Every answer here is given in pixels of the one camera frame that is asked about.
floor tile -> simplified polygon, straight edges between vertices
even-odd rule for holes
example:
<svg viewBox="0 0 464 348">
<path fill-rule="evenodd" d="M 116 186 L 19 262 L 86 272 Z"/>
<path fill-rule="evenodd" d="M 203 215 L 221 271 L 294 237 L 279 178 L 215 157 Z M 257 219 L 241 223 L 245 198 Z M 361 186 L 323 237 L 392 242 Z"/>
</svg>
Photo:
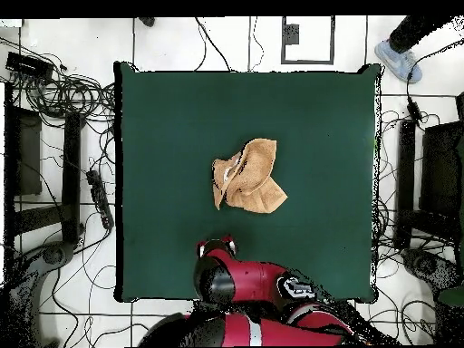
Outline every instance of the floor tile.
<svg viewBox="0 0 464 348">
<path fill-rule="evenodd" d="M 69 335 L 73 332 L 76 321 L 68 314 L 40 314 L 40 327 L 43 339 L 60 340 L 62 348 Z M 77 316 L 77 329 L 66 345 L 66 348 L 125 348 L 131 347 L 131 317 L 130 316 Z M 104 334 L 114 331 L 125 331 Z"/>
<path fill-rule="evenodd" d="M 24 208 L 37 205 L 25 205 Z M 86 224 L 86 231 L 82 234 L 85 246 L 99 241 L 105 234 L 99 214 L 95 213 L 93 206 L 81 206 L 81 222 Z M 22 235 L 22 249 L 27 251 L 40 246 L 44 240 L 54 232 L 57 234 L 48 241 L 61 239 L 61 226 L 59 224 L 44 227 Z M 60 282 L 55 290 L 56 300 L 70 311 L 87 314 L 95 312 L 100 314 L 129 314 L 131 304 L 119 303 L 113 297 L 115 285 L 116 265 L 116 233 L 82 253 L 74 255 L 71 262 L 61 270 Z M 57 279 L 57 272 L 50 273 L 41 292 L 41 311 L 60 312 L 51 298 L 52 289 Z"/>
<path fill-rule="evenodd" d="M 133 313 L 136 315 L 157 314 L 165 316 L 177 312 L 190 314 L 192 310 L 192 300 L 140 299 L 133 306 Z"/>
<path fill-rule="evenodd" d="M 248 59 L 248 17 L 200 17 L 229 67 L 244 72 Z M 202 62 L 204 42 L 194 17 L 160 17 L 149 28 L 135 20 L 135 65 L 140 71 L 193 71 Z M 224 60 L 207 43 L 201 71 L 226 71 Z"/>
<path fill-rule="evenodd" d="M 281 49 L 282 16 L 258 16 L 257 19 L 256 16 L 252 16 L 250 66 L 253 71 L 263 73 L 271 71 L 339 71 L 355 73 L 364 65 L 365 16 L 337 15 L 335 17 L 333 65 L 281 64 Z"/>
<path fill-rule="evenodd" d="M 89 76 L 104 87 L 114 82 L 115 61 L 131 61 L 132 19 L 26 19 L 21 44 L 55 54 L 68 68 L 65 74 Z"/>
<path fill-rule="evenodd" d="M 388 39 L 390 33 L 405 16 L 369 16 L 367 62 L 380 63 L 373 49 L 377 43 Z M 438 51 L 440 48 L 461 39 L 462 33 L 452 23 L 424 37 L 412 48 L 416 58 Z M 464 45 L 424 59 L 418 65 L 423 72 L 422 80 L 410 85 L 410 94 L 458 95 L 464 92 Z M 406 83 L 398 80 L 388 69 L 382 77 L 383 93 L 406 94 Z"/>
</svg>

pant leg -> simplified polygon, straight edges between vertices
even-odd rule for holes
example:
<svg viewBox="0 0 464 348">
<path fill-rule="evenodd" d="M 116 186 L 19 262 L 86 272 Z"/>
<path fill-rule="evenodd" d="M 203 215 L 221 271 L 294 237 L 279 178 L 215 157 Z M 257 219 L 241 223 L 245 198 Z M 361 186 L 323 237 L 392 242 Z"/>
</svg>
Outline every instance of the pant leg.
<svg viewBox="0 0 464 348">
<path fill-rule="evenodd" d="M 391 33 L 390 47 L 397 53 L 404 53 L 453 18 L 454 16 L 406 16 Z"/>
</svg>

black border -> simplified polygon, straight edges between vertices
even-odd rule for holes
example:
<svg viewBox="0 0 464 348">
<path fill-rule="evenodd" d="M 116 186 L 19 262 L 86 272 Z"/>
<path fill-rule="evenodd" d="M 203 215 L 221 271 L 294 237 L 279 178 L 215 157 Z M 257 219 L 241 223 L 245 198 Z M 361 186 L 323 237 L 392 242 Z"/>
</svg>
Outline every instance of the black border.
<svg viewBox="0 0 464 348">
<path fill-rule="evenodd" d="M 5 167 L 4 167 L 4 280 L 13 278 L 15 262 L 15 190 L 16 167 L 19 160 L 19 121 L 13 111 L 13 85 L 5 82 Z"/>
<path fill-rule="evenodd" d="M 123 271 L 124 271 L 124 235 L 122 220 L 122 183 L 123 183 L 123 166 L 122 166 L 122 73 L 121 63 L 115 62 L 114 71 L 114 151 L 116 154 L 115 168 L 116 187 L 114 191 L 114 213 L 115 213 L 115 230 L 116 230 L 116 286 L 114 287 L 114 299 L 120 303 L 127 303 L 122 300 Z"/>
<path fill-rule="evenodd" d="M 282 48 L 280 51 L 280 63 L 281 64 L 327 64 L 334 65 L 335 58 L 335 16 L 330 16 L 331 21 L 331 33 L 330 33 L 330 59 L 329 60 L 286 60 L 285 58 L 285 34 L 284 30 L 286 27 L 286 16 L 282 16 Z"/>
</svg>

black power adapter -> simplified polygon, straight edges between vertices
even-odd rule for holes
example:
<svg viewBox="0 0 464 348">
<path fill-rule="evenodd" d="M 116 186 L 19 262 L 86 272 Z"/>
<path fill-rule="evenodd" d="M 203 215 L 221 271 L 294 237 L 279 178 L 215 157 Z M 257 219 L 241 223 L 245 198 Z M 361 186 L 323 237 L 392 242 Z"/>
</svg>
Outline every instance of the black power adapter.
<svg viewBox="0 0 464 348">
<path fill-rule="evenodd" d="M 53 66 L 50 63 L 14 52 L 8 53 L 5 68 L 35 79 L 52 79 Z"/>
</svg>

white tile floor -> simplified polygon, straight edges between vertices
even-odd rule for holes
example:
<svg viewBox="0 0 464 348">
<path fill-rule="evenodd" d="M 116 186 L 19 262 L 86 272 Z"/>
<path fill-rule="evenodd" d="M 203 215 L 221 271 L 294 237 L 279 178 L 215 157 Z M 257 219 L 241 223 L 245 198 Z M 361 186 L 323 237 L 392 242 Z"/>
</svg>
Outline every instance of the white tile floor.
<svg viewBox="0 0 464 348">
<path fill-rule="evenodd" d="M 281 64 L 281 17 L 252 16 L 208 18 L 201 19 L 208 29 L 212 41 L 227 58 L 230 67 L 236 71 L 245 72 L 253 68 L 257 72 L 291 72 L 291 71 L 339 71 L 356 72 L 365 63 L 378 63 L 373 54 L 373 47 L 401 21 L 403 16 L 336 16 L 335 27 L 335 57 L 333 65 L 288 65 Z M 156 70 L 193 70 L 203 57 L 203 40 L 198 34 L 198 25 L 194 18 L 160 18 L 155 26 L 148 28 L 138 19 L 59 19 L 59 20 L 26 20 L 21 33 L 15 28 L 1 28 L 0 37 L 19 42 L 38 53 L 53 53 L 60 57 L 68 67 L 68 73 L 88 75 L 105 86 L 113 82 L 112 64 L 114 61 L 134 62 L 141 71 Z M 418 57 L 437 50 L 441 46 L 452 43 L 462 36 L 451 25 L 429 35 L 414 49 Z M 7 49 L 0 45 L 0 75 L 8 77 L 5 70 Z M 418 95 L 415 100 L 422 111 L 437 113 L 441 122 L 455 121 L 457 111 L 454 99 L 464 91 L 464 46 L 424 60 L 422 70 L 423 80 L 411 86 L 411 94 Z M 208 43 L 208 54 L 201 68 L 204 71 L 225 70 L 224 62 L 219 54 Z M 396 111 L 405 116 L 406 87 L 393 75 L 385 71 L 382 78 L 382 111 Z M 428 124 L 436 121 L 430 118 Z M 96 123 L 98 131 L 105 129 L 103 123 Z M 398 127 L 394 127 L 384 135 L 385 149 L 389 160 L 395 168 Z M 418 147 L 416 158 L 420 156 L 421 134 L 418 131 Z M 43 141 L 62 147 L 63 131 L 43 126 Z M 90 157 L 97 158 L 101 154 L 98 136 L 88 127 L 82 131 L 82 164 L 87 164 Z M 42 158 L 55 156 L 59 160 L 59 152 L 42 146 Z M 418 161 L 417 175 L 421 172 Z M 49 182 L 57 200 L 61 199 L 61 171 L 52 159 L 43 160 L 41 167 L 44 177 Z M 106 181 L 114 182 L 110 168 L 105 167 L 103 176 Z M 108 185 L 109 201 L 114 201 L 114 188 Z M 381 195 L 386 200 L 394 191 L 392 177 L 381 183 Z M 45 189 L 40 196 L 24 197 L 18 209 L 37 207 L 50 204 L 50 197 Z M 389 201 L 393 208 L 394 197 Z M 94 208 L 86 181 L 82 182 L 81 217 L 84 221 Z M 41 244 L 46 237 L 57 231 L 59 226 L 50 226 L 18 237 L 15 245 L 23 251 Z M 86 244 L 99 239 L 104 234 L 101 221 L 97 215 L 90 217 L 85 239 Z M 109 289 L 94 287 L 92 296 L 91 281 L 82 269 L 82 259 L 90 261 L 86 264 L 86 272 L 93 279 L 104 266 L 95 283 Z M 134 304 L 118 303 L 113 298 L 112 287 L 115 284 L 115 235 L 114 233 L 97 249 L 89 249 L 78 255 L 63 268 L 56 297 L 58 301 L 78 314 L 79 326 L 72 336 L 68 346 L 89 347 L 84 336 L 84 324 L 92 315 L 92 343 L 100 334 L 130 327 L 131 324 L 144 324 L 147 327 L 155 324 L 164 315 L 191 310 L 192 303 L 177 300 L 140 300 Z M 398 272 L 391 277 L 397 264 L 387 261 L 379 267 L 377 284 L 398 306 L 411 299 L 423 299 L 430 302 L 430 290 L 422 282 L 413 278 L 400 266 Z M 41 295 L 41 321 L 43 334 L 46 337 L 59 337 L 61 345 L 67 339 L 75 325 L 74 319 L 64 314 L 51 300 L 50 294 L 56 279 L 56 273 L 51 273 L 43 287 Z M 378 314 L 385 309 L 391 309 L 390 299 L 381 293 L 377 303 L 372 305 L 358 304 L 357 308 L 363 316 Z M 433 322 L 434 316 L 423 305 L 417 304 L 407 311 L 413 320 L 424 318 Z M 401 325 L 395 322 L 395 313 L 387 312 L 375 318 L 375 325 L 387 334 L 396 335 L 403 343 L 407 343 Z M 145 329 L 136 325 L 124 332 L 105 334 L 96 344 L 97 347 L 128 347 L 137 345 L 145 333 Z M 409 332 L 415 343 L 429 343 L 430 338 L 420 331 Z"/>
</svg>

